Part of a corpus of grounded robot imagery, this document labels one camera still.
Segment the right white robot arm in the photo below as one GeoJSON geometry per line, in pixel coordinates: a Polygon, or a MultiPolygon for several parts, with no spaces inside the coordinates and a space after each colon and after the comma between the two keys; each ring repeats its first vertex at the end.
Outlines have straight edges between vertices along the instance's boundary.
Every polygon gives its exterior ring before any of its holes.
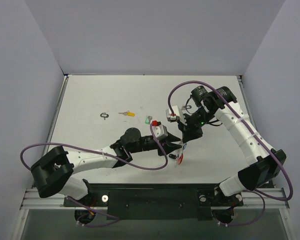
{"type": "Polygon", "coordinates": [[[189,115],[177,105],[170,105],[166,114],[169,120],[177,121],[183,142],[202,137],[203,126],[216,119],[233,137],[247,164],[244,169],[217,184],[213,192],[216,203],[224,205],[235,194],[255,191],[282,172],[287,159],[285,152],[274,149],[260,136],[228,87],[207,91],[205,86],[199,85],[191,91],[190,97],[197,107],[194,113],[189,115]]]}

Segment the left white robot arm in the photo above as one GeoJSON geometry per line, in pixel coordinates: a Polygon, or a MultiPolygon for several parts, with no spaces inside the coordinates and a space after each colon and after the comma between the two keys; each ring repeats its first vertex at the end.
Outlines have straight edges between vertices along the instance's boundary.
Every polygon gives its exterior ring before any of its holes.
{"type": "Polygon", "coordinates": [[[75,174],[89,170],[115,169],[130,163],[132,153],[156,150],[159,156],[181,149],[180,138],[169,133],[164,125],[152,126],[151,135],[142,136],[135,128],[128,128],[114,144],[98,150],[75,149],[66,151],[56,146],[30,168],[41,198],[63,194],[87,206],[93,200],[88,181],[77,179],[75,174]]]}

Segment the red keyring with keys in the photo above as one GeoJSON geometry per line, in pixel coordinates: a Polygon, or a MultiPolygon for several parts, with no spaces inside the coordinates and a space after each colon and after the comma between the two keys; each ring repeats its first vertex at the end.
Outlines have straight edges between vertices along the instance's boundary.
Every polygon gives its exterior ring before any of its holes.
{"type": "Polygon", "coordinates": [[[183,158],[184,158],[184,150],[183,150],[183,145],[185,143],[182,144],[182,148],[178,149],[175,151],[175,155],[177,156],[177,159],[176,159],[176,165],[180,165],[183,161],[183,158]]]}

